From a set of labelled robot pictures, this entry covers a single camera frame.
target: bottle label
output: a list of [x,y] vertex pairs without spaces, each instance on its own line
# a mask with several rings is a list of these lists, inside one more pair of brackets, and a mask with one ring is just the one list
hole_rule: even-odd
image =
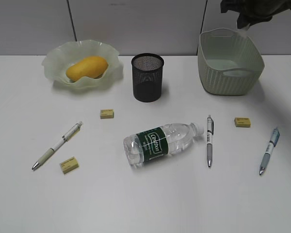
[[167,139],[160,127],[137,133],[137,137],[142,145],[145,162],[168,154]]

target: eraser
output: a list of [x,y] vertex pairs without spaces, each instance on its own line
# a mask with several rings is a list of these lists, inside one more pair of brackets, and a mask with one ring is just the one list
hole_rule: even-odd
[[100,119],[114,118],[113,109],[102,109],[100,111]]
[[244,128],[250,128],[251,122],[249,118],[243,118],[243,117],[235,117],[235,126],[236,127],[244,127]]
[[75,159],[75,157],[72,157],[60,164],[60,167],[64,174],[76,169],[79,167],[78,161]]

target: mango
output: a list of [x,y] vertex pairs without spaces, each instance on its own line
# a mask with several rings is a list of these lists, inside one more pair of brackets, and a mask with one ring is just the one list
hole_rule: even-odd
[[108,63],[103,57],[85,57],[82,61],[69,67],[66,71],[66,75],[75,82],[84,76],[96,79],[99,78],[107,68]]

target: pen clip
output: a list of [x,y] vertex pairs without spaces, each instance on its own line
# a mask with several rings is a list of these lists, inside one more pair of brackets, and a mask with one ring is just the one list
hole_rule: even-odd
[[214,131],[214,122],[213,119],[211,118],[211,131],[212,131],[212,135],[213,135],[213,131]]
[[274,147],[277,145],[279,137],[280,137],[280,132],[279,132],[278,127],[277,127],[273,130],[271,140],[270,140],[273,143]]

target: basket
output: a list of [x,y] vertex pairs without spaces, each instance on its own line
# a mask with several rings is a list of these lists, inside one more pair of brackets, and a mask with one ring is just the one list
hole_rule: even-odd
[[264,69],[264,61],[252,40],[230,29],[202,33],[198,46],[200,80],[211,94],[245,95]]

